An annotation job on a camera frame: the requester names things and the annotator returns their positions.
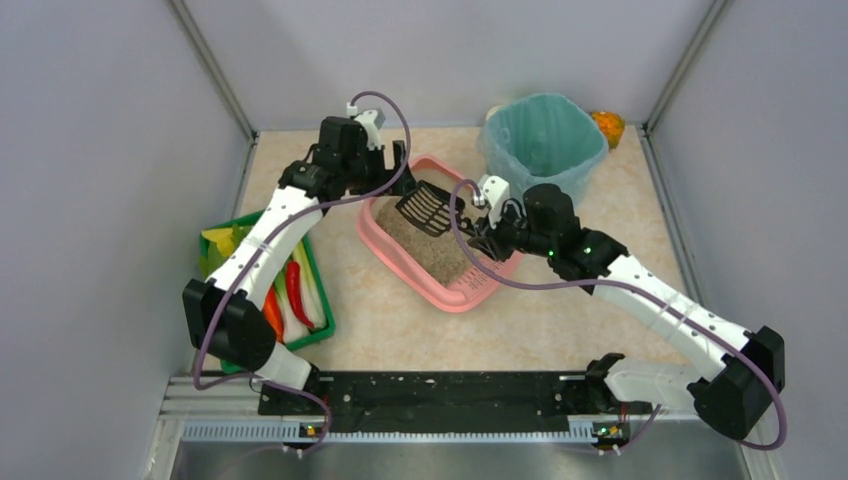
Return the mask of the black litter scoop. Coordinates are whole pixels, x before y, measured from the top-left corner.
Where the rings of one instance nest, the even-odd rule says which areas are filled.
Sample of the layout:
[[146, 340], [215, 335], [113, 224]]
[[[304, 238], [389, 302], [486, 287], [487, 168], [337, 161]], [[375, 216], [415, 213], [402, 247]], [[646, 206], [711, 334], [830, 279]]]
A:
[[395, 205], [399, 214], [417, 230], [438, 238], [451, 230], [451, 220], [464, 217], [465, 201], [449, 202], [451, 193], [428, 181], [420, 180], [416, 189], [403, 196]]

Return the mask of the pink litter box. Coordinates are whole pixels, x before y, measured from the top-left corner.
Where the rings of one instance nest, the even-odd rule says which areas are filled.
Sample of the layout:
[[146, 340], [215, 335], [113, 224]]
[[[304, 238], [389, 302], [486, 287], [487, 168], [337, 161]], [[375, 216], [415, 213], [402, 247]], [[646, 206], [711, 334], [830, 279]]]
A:
[[448, 286], [439, 284], [376, 223], [381, 203], [389, 196], [364, 202], [357, 216], [356, 229], [363, 244], [401, 281], [434, 307], [448, 313], [467, 312], [492, 295], [501, 283], [472, 266]]

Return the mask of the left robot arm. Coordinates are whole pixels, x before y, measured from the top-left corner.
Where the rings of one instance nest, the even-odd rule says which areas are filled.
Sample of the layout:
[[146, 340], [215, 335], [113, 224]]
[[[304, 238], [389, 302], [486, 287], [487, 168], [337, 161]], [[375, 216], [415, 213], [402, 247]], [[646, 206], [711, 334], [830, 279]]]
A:
[[317, 377], [315, 366], [277, 341], [262, 307], [296, 245], [343, 196], [400, 194], [413, 187], [404, 142], [393, 142], [395, 163], [385, 165], [382, 124], [378, 109], [322, 121], [307, 158], [285, 168], [248, 236], [206, 279], [184, 287], [195, 348], [297, 390]]

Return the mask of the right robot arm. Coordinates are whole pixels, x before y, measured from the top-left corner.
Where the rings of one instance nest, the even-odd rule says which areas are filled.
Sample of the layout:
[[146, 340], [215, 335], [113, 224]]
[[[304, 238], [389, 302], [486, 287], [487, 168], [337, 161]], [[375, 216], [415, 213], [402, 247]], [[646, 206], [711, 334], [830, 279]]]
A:
[[522, 200], [498, 176], [459, 185], [487, 211], [459, 242], [468, 258], [476, 251], [496, 261], [516, 252], [542, 257], [560, 280], [533, 290], [581, 288], [623, 309], [689, 360], [674, 367], [612, 357], [600, 379], [615, 399], [689, 408], [717, 433], [754, 450], [785, 444], [786, 348], [777, 331], [747, 329], [671, 287], [621, 242], [582, 226], [571, 197], [556, 185], [535, 185]]

